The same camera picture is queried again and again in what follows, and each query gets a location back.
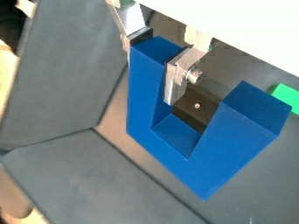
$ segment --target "blue plastic holder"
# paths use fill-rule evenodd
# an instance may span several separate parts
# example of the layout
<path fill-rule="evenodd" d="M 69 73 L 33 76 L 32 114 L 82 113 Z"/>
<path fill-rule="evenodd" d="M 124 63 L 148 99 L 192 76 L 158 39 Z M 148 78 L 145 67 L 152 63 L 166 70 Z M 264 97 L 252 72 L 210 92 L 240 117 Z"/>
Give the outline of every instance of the blue plastic holder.
<path fill-rule="evenodd" d="M 164 65 L 180 50 L 160 37 L 130 48 L 126 133 L 206 200 L 276 139 L 290 107 L 241 81 L 200 135 L 164 103 Z"/>

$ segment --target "white surface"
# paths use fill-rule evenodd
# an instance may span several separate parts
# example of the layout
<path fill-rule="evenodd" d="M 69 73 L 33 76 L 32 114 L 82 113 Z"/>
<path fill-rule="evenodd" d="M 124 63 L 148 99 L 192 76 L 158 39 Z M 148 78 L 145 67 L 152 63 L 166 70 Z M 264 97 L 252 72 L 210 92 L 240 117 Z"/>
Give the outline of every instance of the white surface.
<path fill-rule="evenodd" d="M 134 0 L 299 76 L 299 2 Z"/>

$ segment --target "gray panel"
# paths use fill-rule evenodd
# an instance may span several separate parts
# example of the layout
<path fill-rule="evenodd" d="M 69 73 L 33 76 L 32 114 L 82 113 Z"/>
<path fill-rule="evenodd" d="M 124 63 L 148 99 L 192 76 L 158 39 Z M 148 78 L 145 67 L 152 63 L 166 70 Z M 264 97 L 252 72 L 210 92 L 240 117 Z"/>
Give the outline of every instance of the gray panel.
<path fill-rule="evenodd" d="M 220 99 L 241 80 L 262 90 L 277 82 L 299 89 L 296 77 L 228 45 L 218 45 L 200 66 L 206 74 L 200 86 Z M 289 116 L 278 138 L 205 203 L 126 135 L 125 126 L 126 76 L 97 132 L 210 223 L 299 223 L 299 116 Z"/>
<path fill-rule="evenodd" d="M 10 151 L 3 168 L 50 223 L 204 223 L 92 130 Z"/>
<path fill-rule="evenodd" d="M 3 114 L 0 149 L 93 127 L 124 56 L 104 0 L 41 0 Z"/>

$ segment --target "dark gray floor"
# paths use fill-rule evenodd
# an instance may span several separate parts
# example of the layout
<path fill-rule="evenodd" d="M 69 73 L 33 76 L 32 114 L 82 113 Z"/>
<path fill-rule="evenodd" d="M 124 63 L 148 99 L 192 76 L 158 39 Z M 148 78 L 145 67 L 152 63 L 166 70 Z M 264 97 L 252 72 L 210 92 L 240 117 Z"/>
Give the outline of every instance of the dark gray floor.
<path fill-rule="evenodd" d="M 50 223 L 205 223 L 90 129 L 2 164 Z"/>

